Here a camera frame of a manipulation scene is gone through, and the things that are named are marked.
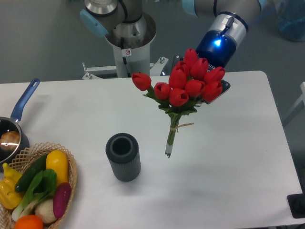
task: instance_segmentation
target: yellow bell pepper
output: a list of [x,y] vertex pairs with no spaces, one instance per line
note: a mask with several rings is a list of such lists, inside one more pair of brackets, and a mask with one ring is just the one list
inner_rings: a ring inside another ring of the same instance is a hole
[[57,175],[56,187],[68,181],[68,159],[64,152],[54,150],[50,152],[46,160],[46,168],[53,169]]
[[0,181],[0,202],[7,209],[14,209],[22,201],[23,193],[15,192],[15,185],[11,178]]
[[17,170],[9,167],[8,163],[4,163],[3,165],[3,174],[5,178],[10,178],[12,179],[15,183],[20,179],[22,174],[18,172]]

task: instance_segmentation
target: twine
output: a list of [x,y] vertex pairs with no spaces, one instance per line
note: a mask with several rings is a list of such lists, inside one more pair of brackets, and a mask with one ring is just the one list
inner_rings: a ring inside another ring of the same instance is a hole
[[188,125],[194,125],[194,123],[186,123],[186,124],[182,124],[182,125],[179,125],[179,126],[176,126],[176,127],[171,127],[171,131],[175,131],[177,130],[177,133],[179,132],[178,128],[180,127],[184,127],[184,126],[188,126]]

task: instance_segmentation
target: ribbed black cup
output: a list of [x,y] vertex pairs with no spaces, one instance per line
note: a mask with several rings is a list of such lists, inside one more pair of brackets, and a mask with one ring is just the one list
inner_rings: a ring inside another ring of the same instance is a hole
[[112,136],[106,144],[106,155],[114,175],[121,181],[134,180],[140,173],[141,162],[137,140],[126,133]]

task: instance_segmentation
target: blue light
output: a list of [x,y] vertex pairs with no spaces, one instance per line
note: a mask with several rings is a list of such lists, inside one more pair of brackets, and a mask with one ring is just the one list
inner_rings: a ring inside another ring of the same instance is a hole
[[220,46],[220,44],[221,44],[221,40],[219,39],[219,40],[216,40],[216,41],[214,41],[214,45],[216,45],[216,46]]

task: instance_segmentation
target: garlic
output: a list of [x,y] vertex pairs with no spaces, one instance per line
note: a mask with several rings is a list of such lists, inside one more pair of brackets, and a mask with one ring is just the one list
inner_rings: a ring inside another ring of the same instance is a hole
[[35,209],[35,215],[41,218],[44,223],[52,223],[57,220],[53,212],[53,199],[41,202]]

